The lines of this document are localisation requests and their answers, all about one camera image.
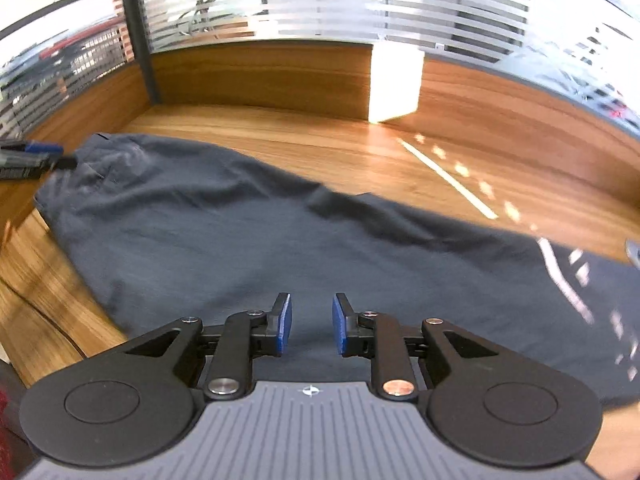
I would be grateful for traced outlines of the dark grey garment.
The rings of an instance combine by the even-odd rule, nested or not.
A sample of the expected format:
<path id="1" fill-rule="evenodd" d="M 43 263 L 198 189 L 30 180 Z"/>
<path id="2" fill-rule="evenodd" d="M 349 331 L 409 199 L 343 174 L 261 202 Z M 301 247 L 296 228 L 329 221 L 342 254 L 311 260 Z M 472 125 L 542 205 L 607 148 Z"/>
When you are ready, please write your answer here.
<path id="1" fill-rule="evenodd" d="M 576 249 L 372 195 L 214 144 L 98 133 L 50 175 L 38 211 L 126 335 L 183 315 L 217 324 L 292 297 L 291 347 L 260 378 L 347 382 L 331 304 L 417 326 L 443 318 L 570 374 L 605 403 L 639 395 L 639 273 Z"/>

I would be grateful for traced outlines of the frosted striped glass screen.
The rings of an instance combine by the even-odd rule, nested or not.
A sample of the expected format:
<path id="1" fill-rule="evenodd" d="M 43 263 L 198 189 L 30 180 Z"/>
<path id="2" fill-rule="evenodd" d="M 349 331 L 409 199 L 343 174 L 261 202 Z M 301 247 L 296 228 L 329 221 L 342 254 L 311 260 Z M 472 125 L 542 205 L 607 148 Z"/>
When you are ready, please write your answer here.
<path id="1" fill-rule="evenodd" d="M 422 51 L 520 78 L 639 130 L 639 0 L 60 0 L 1 34 L 1 134 L 18 139 L 146 52 L 244 40 Z"/>

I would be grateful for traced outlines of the wooden desk partition panel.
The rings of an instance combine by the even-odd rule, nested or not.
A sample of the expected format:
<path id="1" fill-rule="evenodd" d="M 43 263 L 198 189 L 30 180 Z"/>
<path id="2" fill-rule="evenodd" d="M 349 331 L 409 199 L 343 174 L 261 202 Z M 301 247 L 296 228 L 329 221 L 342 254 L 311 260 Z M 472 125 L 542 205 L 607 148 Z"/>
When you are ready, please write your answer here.
<path id="1" fill-rule="evenodd" d="M 427 58 L 402 74 L 358 44 L 258 41 L 154 54 L 35 128 L 77 148 L 138 132 L 233 148 L 373 193 L 621 259 L 639 235 L 639 143 L 547 90 Z"/>

